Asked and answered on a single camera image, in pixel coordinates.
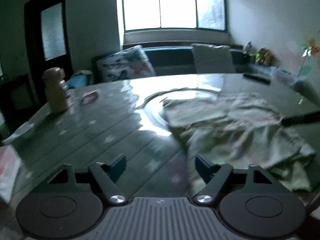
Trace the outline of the clear plastic storage box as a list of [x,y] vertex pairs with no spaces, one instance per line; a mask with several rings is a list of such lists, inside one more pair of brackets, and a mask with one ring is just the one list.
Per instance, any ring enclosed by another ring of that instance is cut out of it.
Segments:
[[297,82],[297,77],[295,75],[278,67],[271,67],[271,77],[288,87],[293,87]]

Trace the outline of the blue cushion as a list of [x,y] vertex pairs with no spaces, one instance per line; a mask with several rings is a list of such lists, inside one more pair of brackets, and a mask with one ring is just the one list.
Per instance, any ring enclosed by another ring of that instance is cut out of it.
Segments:
[[66,82],[69,89],[76,89],[93,85],[93,73],[91,70],[80,70]]

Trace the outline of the orange green plush toys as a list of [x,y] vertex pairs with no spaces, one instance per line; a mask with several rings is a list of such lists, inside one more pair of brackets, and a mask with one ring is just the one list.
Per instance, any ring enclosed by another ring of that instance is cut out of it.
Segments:
[[274,56],[272,51],[264,47],[257,50],[254,54],[255,64],[258,64],[261,66],[270,67],[273,59],[274,59]]

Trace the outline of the window with green frame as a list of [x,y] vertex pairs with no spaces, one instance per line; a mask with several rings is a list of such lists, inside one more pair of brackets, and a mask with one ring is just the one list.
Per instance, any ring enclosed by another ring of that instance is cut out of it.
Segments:
[[126,31],[209,29],[225,31],[225,0],[123,0]]

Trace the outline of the black white plush toy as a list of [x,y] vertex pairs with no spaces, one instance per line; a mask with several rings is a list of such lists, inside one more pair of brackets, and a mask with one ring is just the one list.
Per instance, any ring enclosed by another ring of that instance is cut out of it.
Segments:
[[243,46],[242,52],[246,55],[251,55],[252,50],[253,50],[252,42],[249,41],[247,44]]

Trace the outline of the plain grey pillow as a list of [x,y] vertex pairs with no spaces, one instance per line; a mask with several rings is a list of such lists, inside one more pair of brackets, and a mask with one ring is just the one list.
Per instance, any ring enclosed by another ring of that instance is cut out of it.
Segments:
[[192,54],[197,74],[235,73],[230,46],[193,43]]

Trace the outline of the butterfly print pillow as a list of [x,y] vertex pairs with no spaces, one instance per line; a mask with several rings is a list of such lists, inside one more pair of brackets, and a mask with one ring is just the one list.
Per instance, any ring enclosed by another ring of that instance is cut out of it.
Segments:
[[97,61],[103,82],[140,79],[156,76],[141,45],[111,54]]

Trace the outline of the dark door with glass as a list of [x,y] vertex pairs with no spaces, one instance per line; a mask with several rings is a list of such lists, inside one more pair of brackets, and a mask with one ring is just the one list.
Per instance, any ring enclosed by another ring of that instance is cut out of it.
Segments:
[[46,101],[43,74],[59,67],[74,74],[66,24],[66,0],[31,0],[24,5],[25,45],[37,101]]

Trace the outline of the tissue pack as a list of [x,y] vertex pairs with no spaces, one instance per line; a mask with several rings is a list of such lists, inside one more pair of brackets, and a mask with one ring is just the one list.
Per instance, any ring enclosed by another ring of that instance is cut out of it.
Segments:
[[2,203],[10,203],[21,163],[20,156],[12,145],[1,147],[0,194]]

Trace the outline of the black remote control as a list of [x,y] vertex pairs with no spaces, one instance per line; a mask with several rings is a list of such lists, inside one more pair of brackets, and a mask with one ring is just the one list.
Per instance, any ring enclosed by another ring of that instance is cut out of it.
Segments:
[[242,76],[246,79],[250,79],[253,80],[255,82],[260,82],[260,83],[264,83],[266,85],[270,85],[271,84],[271,79],[269,77],[260,75],[260,74],[255,74],[255,73],[249,73],[249,72],[244,72],[242,74]]

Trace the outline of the round induction cooker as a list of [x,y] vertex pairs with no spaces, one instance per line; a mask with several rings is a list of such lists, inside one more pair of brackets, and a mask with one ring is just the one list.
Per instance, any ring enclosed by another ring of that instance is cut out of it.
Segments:
[[175,88],[167,91],[141,95],[136,101],[135,113],[140,115],[141,131],[152,131],[156,135],[169,137],[171,131],[164,110],[164,103],[172,100],[198,98],[216,99],[220,88],[205,85],[197,88]]

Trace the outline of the paper pinwheel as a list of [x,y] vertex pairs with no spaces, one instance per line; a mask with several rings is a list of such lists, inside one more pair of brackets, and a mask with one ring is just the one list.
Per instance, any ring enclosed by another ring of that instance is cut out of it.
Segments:
[[297,77],[305,77],[311,73],[316,66],[319,67],[319,31],[314,37],[308,37],[302,45],[302,64]]

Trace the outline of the pink cartoon bottle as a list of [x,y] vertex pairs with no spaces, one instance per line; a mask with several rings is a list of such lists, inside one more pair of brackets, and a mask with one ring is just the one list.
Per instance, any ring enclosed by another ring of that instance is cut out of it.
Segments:
[[44,72],[45,94],[52,113],[64,112],[71,105],[71,93],[64,78],[65,72],[59,67]]

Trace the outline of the patterned children's garment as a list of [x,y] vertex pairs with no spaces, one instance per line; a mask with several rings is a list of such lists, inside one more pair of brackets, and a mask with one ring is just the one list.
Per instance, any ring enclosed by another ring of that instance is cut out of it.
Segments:
[[194,193],[205,185],[195,169],[197,155],[236,169],[257,164],[290,191],[311,192],[305,168],[316,151],[295,129],[283,127],[278,110],[258,95],[168,100],[164,110],[186,149]]

